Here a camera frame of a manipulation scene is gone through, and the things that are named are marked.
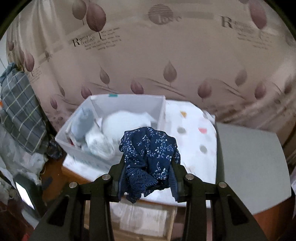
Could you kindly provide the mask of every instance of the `metal screw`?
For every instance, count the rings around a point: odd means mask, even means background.
[[[70,188],[75,188],[75,187],[77,187],[77,182],[71,182],[71,183],[69,184],[69,187],[70,187]]]
[[[109,175],[109,174],[104,174],[103,176],[102,176],[102,179],[103,180],[109,180],[111,178],[111,176]]]
[[[191,173],[189,173],[189,174],[186,174],[186,179],[188,179],[188,180],[192,180],[192,179],[194,179],[194,175],[192,175]]]
[[[219,187],[226,188],[227,184],[225,182],[219,182]]]

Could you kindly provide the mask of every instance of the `gray plaid shirt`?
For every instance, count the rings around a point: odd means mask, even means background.
[[[10,63],[0,76],[2,86],[1,123],[28,153],[45,153],[48,147],[41,106],[24,72]]]

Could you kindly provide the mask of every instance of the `white tablecloth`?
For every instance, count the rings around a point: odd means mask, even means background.
[[[187,172],[204,182],[215,183],[217,138],[213,117],[190,102],[167,100],[165,119],[164,131],[176,138],[181,164],[185,166]],[[104,174],[99,169],[74,160],[70,155],[67,155],[63,166],[90,181]],[[169,188],[154,191],[145,198],[142,196],[142,199],[166,205],[186,205],[186,203],[177,203]]]

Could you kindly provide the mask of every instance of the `gray panel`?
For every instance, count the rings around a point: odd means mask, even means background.
[[[217,182],[224,178],[252,214],[291,196],[286,159],[275,133],[221,123],[216,129],[222,149]]]

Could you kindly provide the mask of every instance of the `navy blue floral cloth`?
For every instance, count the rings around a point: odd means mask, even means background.
[[[119,150],[126,163],[127,200],[135,203],[143,193],[146,197],[154,190],[169,188],[168,169],[173,160],[180,164],[176,139],[164,131],[141,127],[125,131]]]

